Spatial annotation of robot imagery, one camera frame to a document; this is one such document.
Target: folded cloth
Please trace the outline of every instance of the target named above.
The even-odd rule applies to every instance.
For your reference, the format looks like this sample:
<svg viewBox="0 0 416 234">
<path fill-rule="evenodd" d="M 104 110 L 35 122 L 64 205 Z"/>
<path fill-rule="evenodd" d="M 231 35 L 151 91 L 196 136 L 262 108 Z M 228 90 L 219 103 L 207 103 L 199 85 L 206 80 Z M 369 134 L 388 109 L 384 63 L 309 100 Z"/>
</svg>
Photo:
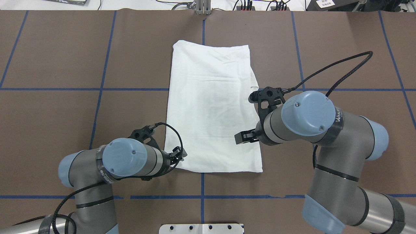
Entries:
<svg viewBox="0 0 416 234">
<path fill-rule="evenodd" d="M 258 90 L 248 45 L 173 45 L 166 122 L 180 134 L 188 156 L 178 168 L 193 172 L 263 172 L 258 142 L 236 145 L 234 135 L 259 121 L 248 102 Z M 178 145 L 166 130 L 166 151 Z"/>
</svg>

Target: white floor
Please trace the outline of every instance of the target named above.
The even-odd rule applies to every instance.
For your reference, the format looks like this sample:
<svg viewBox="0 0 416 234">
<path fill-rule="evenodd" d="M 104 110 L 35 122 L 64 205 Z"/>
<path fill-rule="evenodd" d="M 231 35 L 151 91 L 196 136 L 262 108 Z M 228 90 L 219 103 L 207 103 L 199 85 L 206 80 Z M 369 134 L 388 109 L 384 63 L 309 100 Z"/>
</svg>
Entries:
<svg viewBox="0 0 416 234">
<path fill-rule="evenodd" d="M 100 1 L 102 1 L 100 10 L 119 10 L 122 8 L 135 10 L 170 10 L 175 5 L 175 3 L 160 3 L 155 0 L 87 0 L 85 5 L 71 5 L 46 0 L 0 0 L 0 10 L 97 10 Z M 192 0 L 162 1 L 190 2 Z M 232 10 L 234 4 L 235 0 L 211 0 L 212 8 L 220 8 L 223 10 Z M 256 10 L 266 10 L 267 5 L 267 2 L 253 1 L 253 6 L 255 6 Z M 305 10 L 305 0 L 290 0 L 287 5 L 293 11 Z M 409 10 L 409 12 L 414 12 L 410 4 L 402 4 L 401 7 Z"/>
</svg>

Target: black cable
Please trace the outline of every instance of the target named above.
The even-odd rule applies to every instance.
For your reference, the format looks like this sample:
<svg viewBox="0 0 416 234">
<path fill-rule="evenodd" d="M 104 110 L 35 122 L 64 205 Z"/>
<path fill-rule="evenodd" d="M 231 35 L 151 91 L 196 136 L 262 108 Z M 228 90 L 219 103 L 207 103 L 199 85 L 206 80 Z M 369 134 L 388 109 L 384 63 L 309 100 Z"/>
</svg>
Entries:
<svg viewBox="0 0 416 234">
<path fill-rule="evenodd" d="M 276 0 L 270 1 L 269 4 L 267 5 L 266 11 L 269 9 L 269 6 L 270 6 L 270 4 L 272 4 L 272 2 L 275 2 L 276 6 L 277 6 L 277 1 Z"/>
<path fill-rule="evenodd" d="M 186 4 L 188 4 L 188 3 L 187 2 L 180 2 L 176 5 L 174 5 L 171 10 L 175 10 L 178 6 L 182 6 L 182 5 L 186 5 Z"/>
<path fill-rule="evenodd" d="M 183 2 L 164 2 L 164 1 L 160 1 L 160 0 L 156 0 L 157 2 L 163 2 L 163 3 L 183 3 Z"/>
<path fill-rule="evenodd" d="M 321 72 L 323 72 L 323 71 L 325 71 L 326 69 L 328 69 L 328 68 L 330 68 L 330 67 L 332 67 L 332 66 L 334 66 L 334 65 L 337 65 L 337 64 L 339 64 L 339 63 L 342 63 L 342 62 L 345 62 L 345 61 L 348 61 L 348 60 L 351 60 L 351 59 L 354 59 L 354 58 L 357 58 L 357 57 L 361 57 L 361 56 L 364 56 L 364 55 L 368 55 L 361 63 L 359 63 L 356 67 L 354 67 L 350 72 L 348 72 L 347 74 L 345 74 L 341 79 L 339 79 L 329 90 L 328 90 L 328 92 L 327 92 L 327 94 L 326 94 L 326 96 L 328 97 L 329 96 L 329 94 L 331 94 L 331 92 L 341 83 L 341 82 L 343 82 L 346 78 L 348 78 L 350 75 L 352 75 L 354 72 L 356 72 L 362 65 L 364 65 L 366 62 L 368 62 L 368 60 L 370 60 L 370 58 L 373 56 L 373 52 L 372 51 L 367 51 L 367 52 L 364 52 L 364 53 L 360 53 L 360 54 L 357 54 L 357 55 L 354 55 L 354 56 L 351 56 L 351 57 L 348 57 L 348 58 L 344 58 L 344 59 L 342 59 L 342 60 L 339 60 L 339 61 L 336 61 L 336 62 L 334 62 L 334 63 L 331 63 L 330 65 L 328 65 L 328 66 L 326 66 L 326 67 L 324 67 L 324 68 L 322 68 L 322 69 L 320 69 L 319 71 L 317 71 L 317 72 L 315 72 L 314 74 L 312 74 L 312 75 L 310 75 L 310 76 L 308 76 L 306 79 L 304 79 L 302 82 L 300 82 L 298 85 L 296 85 L 295 87 L 293 87 L 293 88 L 289 88 L 289 89 L 285 89 L 285 90 L 283 90 L 283 92 L 286 94 L 286 93 L 289 93 L 289 92 L 292 92 L 293 90 L 296 90 L 297 88 L 299 88 L 303 83 L 305 83 L 307 80 L 309 80 L 310 78 L 312 78 L 312 77 L 314 77 L 315 75 L 317 75 L 317 74 L 319 74 L 319 73 L 321 73 Z"/>
<path fill-rule="evenodd" d="M 44 216 L 39 216 L 39 217 L 36 217 L 36 218 L 33 218 L 33 219 L 28 219 L 28 220 L 25 220 L 23 222 L 16 223 L 14 226 L 19 225 L 19 224 L 29 223 L 29 222 L 36 221 L 36 220 L 39 220 L 39 219 L 44 219 L 45 217 L 46 216 L 44 215 Z"/>
<path fill-rule="evenodd" d="M 312 165 L 314 169 L 316 166 L 316 150 L 317 149 L 318 149 L 318 145 L 316 144 L 315 147 L 313 148 L 313 153 L 312 153 Z"/>
<path fill-rule="evenodd" d="M 26 224 L 26 223 L 36 221 L 36 220 L 39 220 L 39 219 L 44 219 L 45 217 L 46 216 L 44 215 L 44 216 L 39 216 L 39 217 L 36 217 L 36 218 L 33 218 L 33 219 L 28 219 L 28 220 L 25 220 L 23 222 L 17 223 L 14 226 L 19 225 L 19 224 Z M 75 221 L 71 217 L 69 217 L 67 215 L 63 215 L 63 214 L 58 214 L 57 217 L 69 221 L 73 226 L 73 234 L 77 233 L 77 225 L 75 224 Z"/>
<path fill-rule="evenodd" d="M 327 92 L 327 94 L 325 94 L 325 96 L 329 96 L 332 91 L 334 91 L 334 89 L 341 83 L 343 82 L 346 78 L 348 78 L 350 75 L 352 75 L 354 72 L 356 72 L 362 65 L 364 65 L 366 62 L 368 62 L 368 60 L 371 59 L 371 57 L 373 56 L 373 52 L 372 51 L 367 51 L 364 53 L 361 53 L 359 55 L 356 55 L 356 57 L 360 57 L 363 55 L 368 55 L 360 64 L 358 64 L 356 67 L 354 67 L 350 72 L 348 72 L 347 74 L 345 74 L 341 79 L 339 79 Z"/>
<path fill-rule="evenodd" d="M 89 185 L 89 186 L 87 186 L 87 187 L 84 187 L 84 188 L 82 188 L 82 189 L 79 189 L 79 190 L 77 190 L 77 191 L 75 191 L 75 192 L 73 192 L 73 193 L 71 193 L 71 194 L 69 194 L 68 196 L 66 196 L 63 200 L 62 200 L 62 202 L 58 205 L 58 207 L 56 208 L 56 210 L 55 210 L 55 212 L 53 213 L 53 216 L 52 216 L 52 229 L 53 229 L 53 232 L 55 233 L 55 234 L 59 234 L 59 231 L 58 231 L 58 229 L 56 228 L 56 218 L 60 215 L 60 214 L 58 214 L 58 212 L 59 212 L 59 210 L 61 209 L 61 207 L 65 204 L 65 202 L 67 202 L 72 196 L 74 196 L 75 194 L 78 194 L 78 193 L 80 193 L 80 192 L 82 192 L 82 191 L 85 191 L 85 190 L 87 190 L 87 189 L 90 189 L 90 188 L 93 188 L 93 187 L 97 187 L 97 186 L 100 186 L 100 185 L 104 185 L 104 184 L 106 184 L 105 182 L 100 182 L 100 183 L 97 183 L 97 184 L 92 184 L 92 185 Z M 73 225 L 74 225 L 74 234 L 76 234 L 76 232 L 77 232 L 77 226 L 76 226 L 76 224 L 75 224 L 75 222 L 74 223 L 72 223 Z"/>
<path fill-rule="evenodd" d="M 237 6 L 238 1 L 240 1 L 240 0 L 237 0 L 237 1 L 235 2 L 234 7 L 233 7 L 233 10 L 235 10 L 235 7 Z"/>
</svg>

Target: blue tape line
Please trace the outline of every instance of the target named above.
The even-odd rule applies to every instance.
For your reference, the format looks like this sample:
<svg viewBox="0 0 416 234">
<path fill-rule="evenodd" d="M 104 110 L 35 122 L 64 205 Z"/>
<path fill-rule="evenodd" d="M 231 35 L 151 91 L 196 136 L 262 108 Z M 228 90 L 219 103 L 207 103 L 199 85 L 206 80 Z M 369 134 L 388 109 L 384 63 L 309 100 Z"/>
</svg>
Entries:
<svg viewBox="0 0 416 234">
<path fill-rule="evenodd" d="M 200 195 L 130 196 L 130 199 L 201 199 Z"/>
<path fill-rule="evenodd" d="M 0 199 L 64 199 L 64 195 L 0 195 Z M 114 196 L 114 199 L 124 199 L 124 197 Z"/>
<path fill-rule="evenodd" d="M 103 91 L 169 91 L 169 88 L 103 88 Z"/>
<path fill-rule="evenodd" d="M 416 197 L 416 194 L 388 194 L 392 197 Z"/>
<path fill-rule="evenodd" d="M 12 91 L 98 91 L 100 88 L 1 88 Z"/>
<path fill-rule="evenodd" d="M 416 197 L 416 194 L 388 194 L 392 197 Z M 0 199 L 64 199 L 63 195 L 0 195 Z M 303 199 L 304 195 L 286 195 L 274 197 L 270 195 L 167 195 L 167 196 L 130 196 L 130 199 Z"/>
<path fill-rule="evenodd" d="M 101 104 L 101 96 L 102 96 L 103 88 L 104 88 L 104 81 L 105 81 L 105 75 L 106 75 L 106 72 L 107 72 L 108 57 L 110 56 L 111 41 L 113 39 L 114 24 L 116 22 L 116 16 L 117 16 L 117 11 L 114 11 L 113 24 L 111 26 L 110 39 L 108 41 L 107 55 L 106 55 L 106 58 L 105 58 L 104 69 L 103 69 L 103 76 L 102 76 L 102 79 L 101 79 L 100 94 L 98 95 L 97 109 L 95 110 L 94 124 L 92 125 L 92 133 L 91 133 L 91 140 L 89 142 L 89 149 L 92 149 L 92 142 L 94 141 L 95 128 L 97 126 L 98 111 L 100 109 L 100 104 Z"/>
<path fill-rule="evenodd" d="M 205 45 L 205 20 L 202 21 L 202 45 Z"/>
<path fill-rule="evenodd" d="M 205 20 L 202 21 L 202 45 L 205 45 Z M 201 223 L 205 223 L 205 173 L 201 173 Z"/>
<path fill-rule="evenodd" d="M 100 91 L 100 88 L 0 88 L 4 91 Z M 169 91 L 169 88 L 103 88 L 103 91 Z M 305 88 L 305 91 L 328 91 L 329 88 Z M 406 92 L 414 92 L 416 89 L 404 89 Z M 337 88 L 335 91 L 400 91 L 403 89 L 343 89 Z"/>
<path fill-rule="evenodd" d="M 307 88 L 305 90 L 315 90 L 315 91 L 328 91 L 329 88 L 321 89 L 321 88 Z M 403 89 L 342 89 L 336 88 L 334 91 L 403 91 Z"/>
<path fill-rule="evenodd" d="M 399 79 L 400 86 L 403 90 L 403 96 L 404 96 L 404 99 L 406 101 L 407 108 L 409 109 L 410 117 L 412 118 L 412 121 L 413 121 L 413 127 L 416 130 L 415 117 L 413 115 L 412 108 L 410 107 L 410 103 L 409 103 L 409 100 L 407 98 L 406 91 L 405 91 L 404 86 L 403 86 L 403 82 L 402 82 L 401 77 L 400 77 L 399 69 L 397 68 L 396 60 L 394 59 L 393 52 L 391 51 L 390 43 L 389 43 L 389 40 L 388 40 L 387 34 L 386 34 L 386 29 L 384 28 L 384 22 L 383 22 L 383 17 L 381 16 L 381 11 L 379 11 L 379 17 L 380 17 L 381 28 L 382 28 L 383 34 L 384 34 L 384 39 L 386 40 L 387 48 L 389 49 L 391 60 L 393 61 L 394 69 L 396 70 L 397 78 Z"/>
<path fill-rule="evenodd" d="M 294 199 L 305 198 L 304 195 L 286 195 L 284 197 L 274 197 L 270 195 L 206 195 L 205 199 Z"/>
<path fill-rule="evenodd" d="M 302 63 L 300 61 L 299 44 L 297 42 L 295 15 L 293 14 L 293 11 L 291 11 L 290 13 L 292 14 L 292 25 L 293 25 L 293 33 L 295 35 L 295 44 L 296 44 L 297 62 L 299 63 L 300 80 L 303 81 L 303 69 L 302 69 Z M 305 91 L 305 84 L 302 84 L 302 90 Z"/>
<path fill-rule="evenodd" d="M 0 81 L 0 88 L 3 86 L 4 79 L 6 79 L 7 70 L 9 69 L 10 62 L 12 61 L 13 54 L 15 53 L 15 49 L 16 49 L 17 43 L 19 42 L 20 35 L 22 34 L 23 26 L 25 25 L 25 22 L 26 22 L 26 19 L 27 19 L 27 15 L 28 14 L 29 14 L 29 11 L 27 10 L 26 11 L 26 14 L 25 14 L 25 17 L 23 18 L 22 25 L 20 26 L 19 33 L 17 34 L 16 40 L 15 40 L 15 44 L 13 45 L 12 51 L 10 53 L 9 60 L 7 61 L 6 68 L 4 69 L 3 77 L 2 77 L 2 79 Z"/>
<path fill-rule="evenodd" d="M 201 223 L 205 223 L 205 173 L 201 173 Z"/>
</svg>

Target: white label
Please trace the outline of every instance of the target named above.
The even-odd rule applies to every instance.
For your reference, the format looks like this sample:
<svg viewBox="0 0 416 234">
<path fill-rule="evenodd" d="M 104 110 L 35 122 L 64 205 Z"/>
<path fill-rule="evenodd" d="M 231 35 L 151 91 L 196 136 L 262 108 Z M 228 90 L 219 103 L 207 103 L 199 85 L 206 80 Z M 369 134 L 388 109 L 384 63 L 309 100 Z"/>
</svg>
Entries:
<svg viewBox="0 0 416 234">
<path fill-rule="evenodd" d="M 320 8 L 335 6 L 335 3 L 332 0 L 318 0 L 316 3 L 318 3 Z"/>
</svg>

